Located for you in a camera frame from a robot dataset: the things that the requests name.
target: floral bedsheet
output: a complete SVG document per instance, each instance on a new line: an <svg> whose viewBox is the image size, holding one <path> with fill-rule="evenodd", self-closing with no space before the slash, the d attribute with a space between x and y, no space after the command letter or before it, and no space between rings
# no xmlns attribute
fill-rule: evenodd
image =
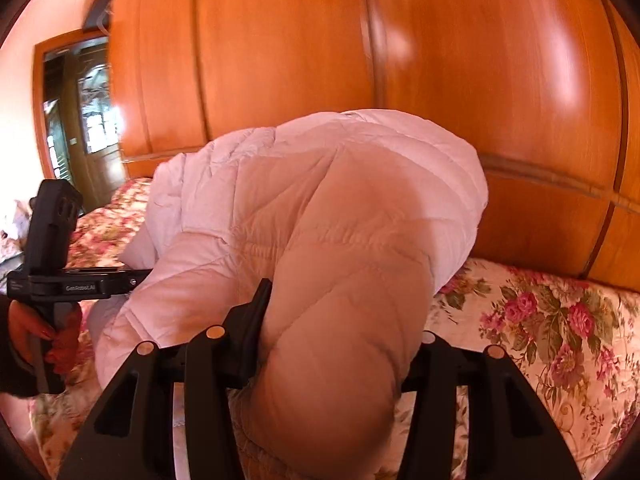
<svg viewBox="0 0 640 480"><path fill-rule="evenodd" d="M78 222L70 266L119 265L143 221L149 179L125 184L111 204ZM93 302L83 302L85 313ZM640 294L470 258L433 299L426 330L452 346L502 345L540 396L584 478L606 464L640 412ZM31 421L52 477L100 395L91 340L60 396L40 396ZM378 480L393 478L409 432L415 394L396 406L392 445ZM466 471L466 391L459 389L452 478Z"/></svg>

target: black sleeve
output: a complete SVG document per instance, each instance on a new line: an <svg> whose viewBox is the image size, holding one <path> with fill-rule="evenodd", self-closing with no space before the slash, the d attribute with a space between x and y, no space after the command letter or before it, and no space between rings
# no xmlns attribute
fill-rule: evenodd
<svg viewBox="0 0 640 480"><path fill-rule="evenodd" d="M10 304L9 298L0 295L0 392L15 397L33 397L38 394L36 378L18 365L9 340Z"/></svg>

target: white wall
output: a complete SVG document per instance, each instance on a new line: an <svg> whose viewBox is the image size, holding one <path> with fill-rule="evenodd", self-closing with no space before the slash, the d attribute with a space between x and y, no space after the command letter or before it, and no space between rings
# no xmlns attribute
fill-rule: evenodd
<svg viewBox="0 0 640 480"><path fill-rule="evenodd" d="M0 48L0 203L34 196L43 178L31 105L33 47L82 27L84 0L31 0Z"/></svg>

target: door frame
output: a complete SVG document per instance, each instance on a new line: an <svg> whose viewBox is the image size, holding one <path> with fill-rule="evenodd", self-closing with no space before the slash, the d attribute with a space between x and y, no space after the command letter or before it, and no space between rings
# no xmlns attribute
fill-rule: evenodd
<svg viewBox="0 0 640 480"><path fill-rule="evenodd" d="M33 106L33 128L36 134L36 145L38 156L44 178L55 178L53 164L49 158L49 147L47 146L47 120L44 115L44 62L45 56L51 53L62 53L76 43L86 40L103 38L104 34L100 30L72 30L55 38L38 43L33 48L33 71L31 77L31 95Z"/></svg>

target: human hand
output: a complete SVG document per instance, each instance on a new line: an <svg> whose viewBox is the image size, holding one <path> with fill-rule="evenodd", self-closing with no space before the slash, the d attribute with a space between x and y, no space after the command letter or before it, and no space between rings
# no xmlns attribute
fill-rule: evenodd
<svg viewBox="0 0 640 480"><path fill-rule="evenodd" d="M9 338L20 357L29 364L33 364L29 335L51 341L52 348L44 361L54 365L54 373L68 374L76 362L81 321L82 311L77 306L68 314L65 327L56 332L30 306L12 301L8 316Z"/></svg>

